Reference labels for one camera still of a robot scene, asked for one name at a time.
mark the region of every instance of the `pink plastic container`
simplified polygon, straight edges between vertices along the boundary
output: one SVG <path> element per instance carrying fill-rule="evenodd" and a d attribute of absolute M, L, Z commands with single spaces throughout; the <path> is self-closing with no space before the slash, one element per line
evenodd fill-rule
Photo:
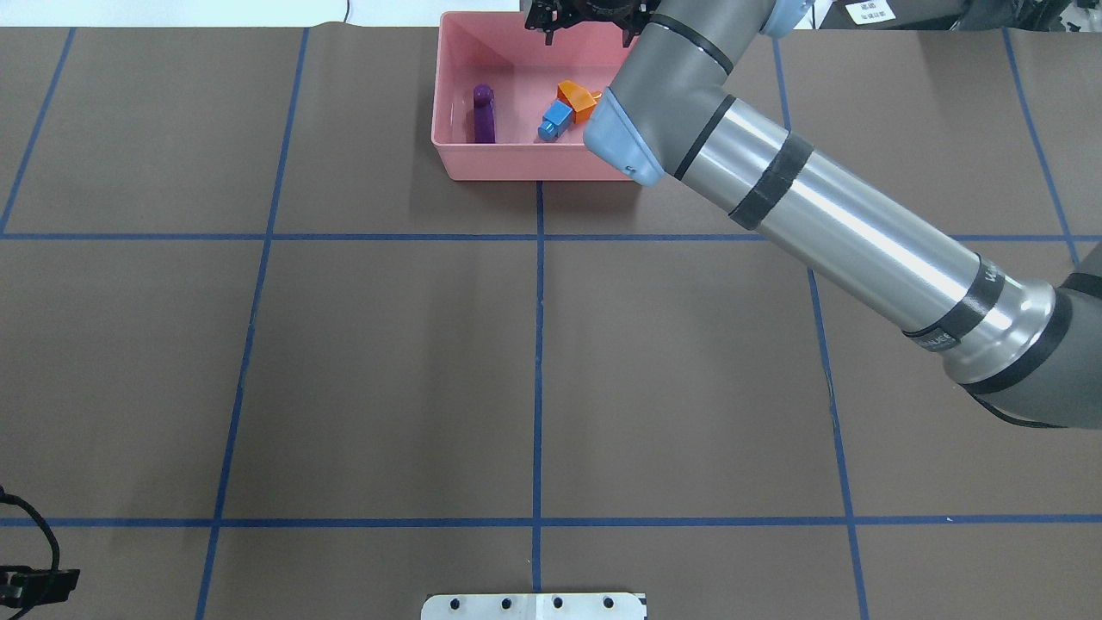
<path fill-rule="evenodd" d="M 604 89 L 627 57 L 614 25 L 583 22 L 554 34 L 525 30 L 520 12 L 450 12 L 440 21 L 432 143 L 456 181 L 628 181 L 582 143 L 585 123 L 555 142 L 536 134 L 559 81 Z M 496 144 L 474 142 L 474 87 L 494 89 Z"/>

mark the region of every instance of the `orange toy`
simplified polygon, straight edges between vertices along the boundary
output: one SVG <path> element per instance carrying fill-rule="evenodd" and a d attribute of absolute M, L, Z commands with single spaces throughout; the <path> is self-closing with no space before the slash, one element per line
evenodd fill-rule
<path fill-rule="evenodd" d="M 564 79 L 559 83 L 559 100 L 574 110 L 574 122 L 585 122 L 601 100 L 601 90 L 591 93 L 577 84 Z"/>

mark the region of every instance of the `white sticker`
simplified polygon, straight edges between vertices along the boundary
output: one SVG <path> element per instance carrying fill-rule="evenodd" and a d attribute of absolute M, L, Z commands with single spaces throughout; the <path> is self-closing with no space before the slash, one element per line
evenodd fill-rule
<path fill-rule="evenodd" d="M 868 2 L 855 2 L 846 4 L 845 10 L 850 11 L 850 17 L 857 25 L 866 23 L 879 23 L 895 19 L 892 7 L 887 0 L 869 0 Z"/>

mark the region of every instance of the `black rubber ring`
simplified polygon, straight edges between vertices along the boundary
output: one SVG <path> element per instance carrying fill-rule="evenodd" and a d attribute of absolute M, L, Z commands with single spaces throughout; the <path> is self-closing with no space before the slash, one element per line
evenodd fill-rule
<path fill-rule="evenodd" d="M 1102 278 L 1091 273 L 1072 273 L 1060 287 L 1078 290 L 1096 298 L 1102 298 Z"/>
<path fill-rule="evenodd" d="M 692 148 L 689 149 L 689 152 L 687 152 L 685 156 L 681 160 L 681 165 L 679 165 L 678 170 L 673 173 L 674 178 L 680 181 L 681 177 L 685 175 L 685 172 L 689 171 L 689 166 L 692 165 L 693 160 L 696 159 L 698 154 L 700 154 L 700 150 L 704 148 L 704 142 L 712 137 L 712 131 L 715 131 L 720 121 L 723 120 L 723 115 L 727 113 L 727 110 L 731 109 L 731 105 L 734 102 L 734 95 L 727 95 L 723 98 L 723 102 L 720 104 L 720 107 L 715 108 L 714 112 L 712 112 L 712 118 L 707 119 L 707 124 L 700 130 L 700 135 L 696 135 L 696 141 L 692 143 Z"/>
<path fill-rule="evenodd" d="M 789 132 L 777 151 L 777 156 L 769 162 L 769 167 L 765 168 L 750 193 L 727 216 L 747 230 L 757 228 L 792 187 L 792 181 L 807 165 L 812 152 L 814 146 L 811 142 Z"/>
<path fill-rule="evenodd" d="M 731 58 L 723 53 L 723 50 L 720 50 L 715 46 L 715 43 L 705 39 L 703 34 L 696 32 L 680 21 L 669 15 L 663 15 L 662 13 L 655 13 L 651 15 L 649 23 L 657 23 L 658 25 L 669 29 L 670 32 L 676 32 L 681 36 L 684 36 L 690 43 L 700 47 L 702 52 L 712 56 L 712 59 L 719 63 L 727 75 L 731 75 L 731 72 L 735 70 L 735 63 L 731 62 Z"/>
<path fill-rule="evenodd" d="M 998 374 L 975 383 L 961 384 L 961 388 L 973 395 L 994 394 L 1014 388 L 1039 369 L 1060 347 L 1063 337 L 1068 335 L 1068 328 L 1071 327 L 1071 298 L 1068 297 L 1068 293 L 1057 289 L 1052 316 L 1048 319 L 1048 325 L 1045 326 L 1037 342 Z"/>
<path fill-rule="evenodd" d="M 916 333 L 905 331 L 904 336 L 927 351 L 948 351 L 983 323 L 1003 293 L 1006 275 L 986 258 L 979 254 L 977 258 L 980 268 L 963 298 L 932 326 Z"/>

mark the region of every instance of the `purple block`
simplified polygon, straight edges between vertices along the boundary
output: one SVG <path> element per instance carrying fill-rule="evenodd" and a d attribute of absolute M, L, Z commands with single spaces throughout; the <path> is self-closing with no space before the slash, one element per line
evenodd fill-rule
<path fill-rule="evenodd" d="M 494 129 L 494 89 L 486 84 L 475 86 L 475 142 L 494 144 L 497 132 Z"/>

